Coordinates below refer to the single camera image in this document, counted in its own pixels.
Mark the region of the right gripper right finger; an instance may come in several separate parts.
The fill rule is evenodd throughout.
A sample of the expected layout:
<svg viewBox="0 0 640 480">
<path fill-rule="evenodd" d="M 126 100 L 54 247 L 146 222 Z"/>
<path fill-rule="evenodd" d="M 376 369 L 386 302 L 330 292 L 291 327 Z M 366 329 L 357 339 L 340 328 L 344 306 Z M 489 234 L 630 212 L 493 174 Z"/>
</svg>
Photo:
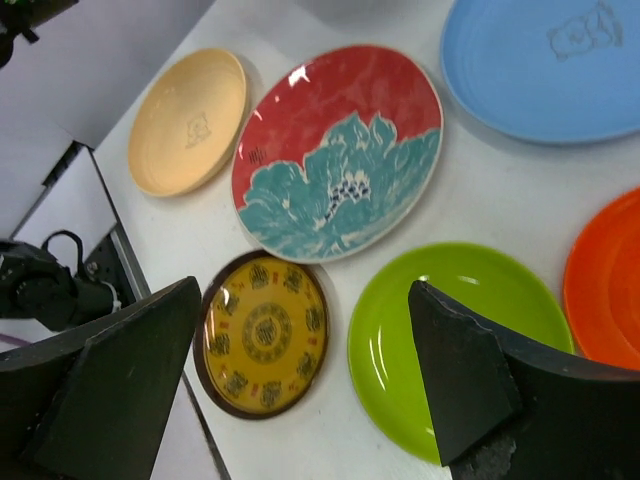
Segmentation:
<svg viewBox="0 0 640 480">
<path fill-rule="evenodd" d="M 455 479 L 635 479 L 639 374 L 546 346 L 412 284 L 414 345 Z"/>
</svg>

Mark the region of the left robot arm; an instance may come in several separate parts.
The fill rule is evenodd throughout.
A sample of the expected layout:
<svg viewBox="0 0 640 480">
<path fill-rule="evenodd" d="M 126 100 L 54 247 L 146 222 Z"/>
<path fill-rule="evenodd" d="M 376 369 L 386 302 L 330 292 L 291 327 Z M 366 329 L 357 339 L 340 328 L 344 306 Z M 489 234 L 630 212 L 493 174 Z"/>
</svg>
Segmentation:
<svg viewBox="0 0 640 480">
<path fill-rule="evenodd" d="M 2 0 L 1 1 L 1 68 L 11 60 L 14 43 L 22 37 L 35 44 L 40 37 L 36 29 L 60 16 L 78 0 Z"/>
</svg>

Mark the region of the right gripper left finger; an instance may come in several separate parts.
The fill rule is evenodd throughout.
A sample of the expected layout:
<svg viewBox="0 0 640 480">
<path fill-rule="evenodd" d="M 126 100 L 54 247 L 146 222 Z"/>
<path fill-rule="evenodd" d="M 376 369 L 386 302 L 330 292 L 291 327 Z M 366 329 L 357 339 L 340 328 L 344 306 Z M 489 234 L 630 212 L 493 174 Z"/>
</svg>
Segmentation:
<svg viewBox="0 0 640 480">
<path fill-rule="evenodd" d="M 200 308 L 189 276 L 3 352 L 2 478 L 149 478 Z"/>
</svg>

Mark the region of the red teal floral plate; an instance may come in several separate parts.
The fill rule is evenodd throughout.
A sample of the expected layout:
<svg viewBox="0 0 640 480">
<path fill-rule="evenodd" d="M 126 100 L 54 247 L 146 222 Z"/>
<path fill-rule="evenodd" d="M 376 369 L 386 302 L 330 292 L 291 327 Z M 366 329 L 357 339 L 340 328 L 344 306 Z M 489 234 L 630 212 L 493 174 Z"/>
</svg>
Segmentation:
<svg viewBox="0 0 640 480">
<path fill-rule="evenodd" d="M 250 113 L 231 171 L 234 208 L 269 253 L 317 264 L 395 228 L 437 165 L 444 113 L 398 50 L 337 48 L 293 68 Z"/>
</svg>

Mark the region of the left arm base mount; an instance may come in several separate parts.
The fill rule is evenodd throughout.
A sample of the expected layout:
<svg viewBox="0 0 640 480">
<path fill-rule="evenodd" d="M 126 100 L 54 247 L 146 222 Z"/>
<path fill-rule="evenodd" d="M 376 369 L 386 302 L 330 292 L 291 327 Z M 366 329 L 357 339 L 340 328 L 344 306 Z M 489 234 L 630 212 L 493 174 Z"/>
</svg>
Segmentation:
<svg viewBox="0 0 640 480">
<path fill-rule="evenodd" d="M 90 253 L 76 233 L 1 241 L 1 350 L 28 346 L 134 304 L 144 287 L 113 233 Z"/>
</svg>

